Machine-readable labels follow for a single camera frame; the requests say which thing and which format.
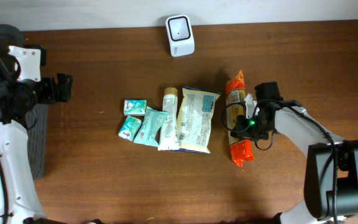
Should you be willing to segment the teal tissue pack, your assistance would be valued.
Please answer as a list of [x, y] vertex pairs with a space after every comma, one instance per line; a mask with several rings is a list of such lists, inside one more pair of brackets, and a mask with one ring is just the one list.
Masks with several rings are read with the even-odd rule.
[[133, 116], [127, 116], [118, 136], [128, 141], [133, 141], [142, 125], [142, 120]]
[[124, 115], [143, 116], [146, 108], [146, 100], [124, 100]]

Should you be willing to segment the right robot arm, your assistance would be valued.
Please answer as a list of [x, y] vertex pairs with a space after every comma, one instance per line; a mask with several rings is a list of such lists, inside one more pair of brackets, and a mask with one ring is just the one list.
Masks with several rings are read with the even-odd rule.
[[358, 215], [358, 139], [346, 140], [313, 119], [296, 100], [284, 100], [277, 82], [261, 83], [255, 96], [236, 103], [237, 116], [230, 134], [258, 142], [286, 136], [305, 156], [303, 200], [273, 222], [344, 223]]

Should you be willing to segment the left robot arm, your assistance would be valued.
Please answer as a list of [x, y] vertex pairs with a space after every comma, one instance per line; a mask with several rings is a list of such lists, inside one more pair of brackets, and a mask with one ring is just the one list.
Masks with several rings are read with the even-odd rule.
[[51, 223], [35, 190], [26, 114], [37, 104], [69, 100], [73, 77], [42, 77], [46, 50], [10, 45], [0, 52], [0, 223]]

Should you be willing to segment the cream and blue snack bag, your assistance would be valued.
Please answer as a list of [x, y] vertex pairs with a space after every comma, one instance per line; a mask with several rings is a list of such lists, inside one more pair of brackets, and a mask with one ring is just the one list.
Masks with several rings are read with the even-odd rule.
[[220, 92], [184, 86], [177, 116], [180, 151], [211, 154], [208, 149], [211, 120]]

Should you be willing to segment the white tube with tan cap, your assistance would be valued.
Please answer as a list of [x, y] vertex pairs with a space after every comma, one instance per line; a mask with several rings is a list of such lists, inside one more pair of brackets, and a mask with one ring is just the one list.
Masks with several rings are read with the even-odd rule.
[[162, 110], [167, 118], [160, 129], [159, 151], [176, 151], [180, 148], [177, 131], [178, 90], [174, 87], [164, 89]]

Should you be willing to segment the teal wet wipes pack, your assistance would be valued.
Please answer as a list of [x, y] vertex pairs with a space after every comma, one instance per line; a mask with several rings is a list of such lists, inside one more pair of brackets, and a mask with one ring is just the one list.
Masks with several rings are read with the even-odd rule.
[[168, 113], [166, 111], [157, 111], [151, 107], [146, 107], [145, 117], [134, 142], [146, 146], [158, 147], [156, 140], [157, 133], [165, 122]]

